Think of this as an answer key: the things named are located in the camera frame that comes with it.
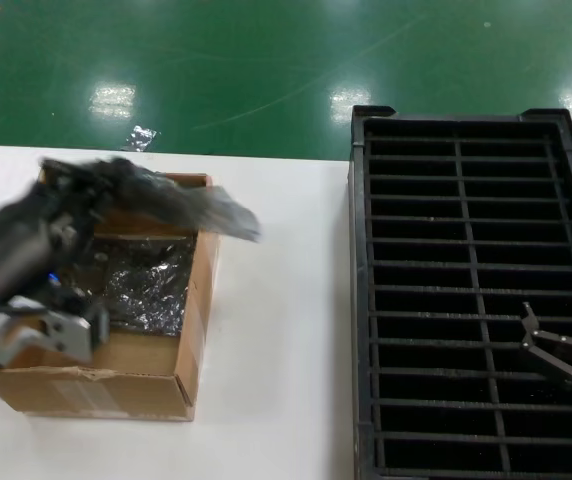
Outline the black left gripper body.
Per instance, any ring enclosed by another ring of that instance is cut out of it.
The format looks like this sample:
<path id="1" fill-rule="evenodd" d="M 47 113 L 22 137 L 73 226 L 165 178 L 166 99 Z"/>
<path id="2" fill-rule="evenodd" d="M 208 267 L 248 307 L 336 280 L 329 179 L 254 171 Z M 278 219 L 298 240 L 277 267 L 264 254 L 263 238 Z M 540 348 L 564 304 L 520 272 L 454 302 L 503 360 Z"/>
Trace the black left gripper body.
<path id="1" fill-rule="evenodd" d="M 86 248 L 94 225 L 60 226 L 59 194 L 39 182 L 0 209 L 0 305 L 47 282 Z"/>

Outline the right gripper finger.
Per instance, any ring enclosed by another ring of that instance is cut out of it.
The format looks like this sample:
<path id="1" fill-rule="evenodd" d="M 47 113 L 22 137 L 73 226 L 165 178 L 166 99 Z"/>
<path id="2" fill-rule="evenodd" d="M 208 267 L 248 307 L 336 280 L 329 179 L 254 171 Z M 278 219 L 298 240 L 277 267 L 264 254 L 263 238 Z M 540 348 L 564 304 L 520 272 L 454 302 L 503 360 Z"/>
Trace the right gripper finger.
<path id="1" fill-rule="evenodd" d="M 522 356 L 536 373 L 564 388 L 572 389 L 572 337 L 541 329 L 539 318 L 530 303 L 524 302 L 523 306 Z"/>

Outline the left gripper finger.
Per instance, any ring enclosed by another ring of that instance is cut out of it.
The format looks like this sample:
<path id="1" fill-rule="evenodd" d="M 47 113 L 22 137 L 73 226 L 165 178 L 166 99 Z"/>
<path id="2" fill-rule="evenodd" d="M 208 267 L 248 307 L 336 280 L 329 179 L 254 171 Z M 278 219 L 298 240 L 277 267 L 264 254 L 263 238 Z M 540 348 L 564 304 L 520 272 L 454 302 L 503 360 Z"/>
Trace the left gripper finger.
<path id="1" fill-rule="evenodd" d="M 41 161 L 39 192 L 99 194 L 102 192 L 102 178 L 98 173 L 98 165 L 98 161 L 70 163 L 45 158 Z"/>
<path id="2" fill-rule="evenodd" d="M 105 220 L 112 195 L 100 191 L 63 191 L 58 195 L 60 226 L 96 225 Z"/>

